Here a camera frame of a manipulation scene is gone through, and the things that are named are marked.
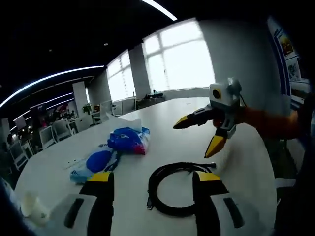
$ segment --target window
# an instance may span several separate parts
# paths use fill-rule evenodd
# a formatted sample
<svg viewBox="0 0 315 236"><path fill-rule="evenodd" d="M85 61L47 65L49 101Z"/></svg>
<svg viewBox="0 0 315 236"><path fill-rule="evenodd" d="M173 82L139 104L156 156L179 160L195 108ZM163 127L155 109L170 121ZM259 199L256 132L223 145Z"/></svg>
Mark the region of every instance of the window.
<svg viewBox="0 0 315 236"><path fill-rule="evenodd" d="M91 103L88 88L85 88L85 94L87 95L88 103Z"/></svg>
<svg viewBox="0 0 315 236"><path fill-rule="evenodd" d="M110 95L113 101L135 95L128 51L123 52L107 67Z"/></svg>
<svg viewBox="0 0 315 236"><path fill-rule="evenodd" d="M215 82L208 47L196 20L144 39L151 91L204 88Z"/></svg>

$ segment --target blue plastic bag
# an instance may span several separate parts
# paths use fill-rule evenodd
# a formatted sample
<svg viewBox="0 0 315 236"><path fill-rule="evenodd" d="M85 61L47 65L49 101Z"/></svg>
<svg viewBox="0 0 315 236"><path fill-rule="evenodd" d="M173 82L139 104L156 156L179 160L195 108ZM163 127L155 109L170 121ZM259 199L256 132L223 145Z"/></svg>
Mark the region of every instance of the blue plastic bag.
<svg viewBox="0 0 315 236"><path fill-rule="evenodd" d="M115 129L107 144L116 151L133 154L146 154L150 142L150 131L142 127L142 132L129 127Z"/></svg>

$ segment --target led light strip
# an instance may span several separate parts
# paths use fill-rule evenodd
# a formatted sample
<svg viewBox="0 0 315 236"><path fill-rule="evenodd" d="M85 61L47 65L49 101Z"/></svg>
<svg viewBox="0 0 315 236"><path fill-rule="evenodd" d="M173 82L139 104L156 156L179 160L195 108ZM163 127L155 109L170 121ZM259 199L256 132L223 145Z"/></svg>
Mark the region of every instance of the led light strip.
<svg viewBox="0 0 315 236"><path fill-rule="evenodd" d="M5 99L1 104L0 104L0 108L5 104L7 103L12 97L18 95L19 93L23 92L24 90L28 89L29 87L32 87L33 85L36 85L44 80L48 80L50 78L53 78L53 77L56 77L58 75L63 75L63 74L66 74L66 73L70 73L70 72L74 72L74 71L79 71L79 70L88 70L88 69L94 69L94 68L102 68L104 67L103 65L97 65L97 66L90 66L90 67L83 67L83 68L78 68L78 69L73 69L73 70L67 70L67 71L64 71L64 72L60 72L60 73L57 73L57 74L54 74L54 75L50 75L50 76L47 76L45 78L42 78L40 80L36 80L34 81L33 83L30 83L26 86L24 86L23 88L17 90L16 92L14 92L13 94L11 94L7 99Z"/></svg>
<svg viewBox="0 0 315 236"><path fill-rule="evenodd" d="M13 121L16 121L18 118L20 118L21 116L24 116L25 114L29 113L30 110L28 110L27 112L24 112L23 114L21 114L20 116L16 117Z"/></svg>
<svg viewBox="0 0 315 236"><path fill-rule="evenodd" d="M10 129L10 131L12 131L13 129L15 129L16 128L16 126L14 126L12 129Z"/></svg>
<svg viewBox="0 0 315 236"><path fill-rule="evenodd" d="M160 12L162 12L165 16L171 18L173 21L176 21L177 18L170 13L168 10L166 10L164 7L162 7L160 4L156 3L153 0L141 0L144 1L145 3L151 5L152 7L154 7L156 10L159 10Z"/></svg>
<svg viewBox="0 0 315 236"><path fill-rule="evenodd" d="M30 107L30 109L32 109L32 108L34 108L34 107L38 107L38 106L43 105L43 104L45 104L45 103L49 103L49 102L54 101L54 100L56 100L56 99L58 99L58 98L68 96L68 95L70 95L70 94L73 94L73 93L72 93L72 92L71 92L71 93L67 93L67 94L62 95L62 96L60 96L60 97L56 97L56 98L54 98L54 99L51 99L51 100L49 100L49 101L47 101L47 102L39 103L39 104L37 104L37 105L35 105L35 106Z"/></svg>
<svg viewBox="0 0 315 236"><path fill-rule="evenodd" d="M74 99L74 98L69 99L69 100L67 100L67 101L63 101L63 102L57 103L57 104L55 104L55 105L53 105L53 106L51 106L51 107L46 108L46 110L48 110L48 109L50 109L50 108L52 108L52 107L58 106L58 105L60 105L60 104L62 104L62 103L65 103L65 102L71 101L71 100L73 100L73 99Z"/></svg>

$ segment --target round table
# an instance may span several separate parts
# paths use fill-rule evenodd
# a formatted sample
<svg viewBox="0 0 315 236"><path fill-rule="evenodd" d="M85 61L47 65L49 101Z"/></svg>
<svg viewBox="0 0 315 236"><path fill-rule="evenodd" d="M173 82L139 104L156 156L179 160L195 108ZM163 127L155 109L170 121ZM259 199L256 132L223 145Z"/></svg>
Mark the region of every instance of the round table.
<svg viewBox="0 0 315 236"><path fill-rule="evenodd" d="M260 220L271 229L276 216L277 197L274 173L268 152L256 129L239 124L222 151L204 159L205 150L215 133L212 122L184 130L173 125L184 115L209 103L209 98L181 98L165 101L122 116L140 118L150 129L151 142L146 155L123 155L114 171L115 200L112 235L193 236L197 235L194 216L175 218L146 209L148 180L158 167L174 162L209 163L227 159L219 173L227 189L252 203ZM70 182L69 162L80 160L98 144L105 143L109 133L124 125L121 119L110 119L63 140L33 156L22 171L15 192L21 199L34 191L52 209L69 193L79 193L81 186ZM162 201L173 206L192 204L191 175L182 172L168 176L160 185Z"/></svg>

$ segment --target black ceiling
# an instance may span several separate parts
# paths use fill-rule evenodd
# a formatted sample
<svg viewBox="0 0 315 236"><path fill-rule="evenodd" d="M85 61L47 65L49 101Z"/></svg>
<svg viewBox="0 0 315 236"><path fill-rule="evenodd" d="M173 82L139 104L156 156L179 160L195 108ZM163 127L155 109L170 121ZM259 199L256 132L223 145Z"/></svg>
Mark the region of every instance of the black ceiling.
<svg viewBox="0 0 315 236"><path fill-rule="evenodd" d="M191 17L225 18L241 16L258 21L264 16L261 5L246 6L238 2L229 8L227 2L206 0L156 0L178 20ZM54 73L94 65L107 65L127 48L139 44L142 38L174 23L164 14L140 0L79 0L38 9L37 6L19 6L0 16L0 103L16 90L30 82ZM101 69L69 73L37 84L14 97L0 110L11 109L12 104L37 90L62 81L97 75ZM56 97L61 89L30 99L30 103Z"/></svg>

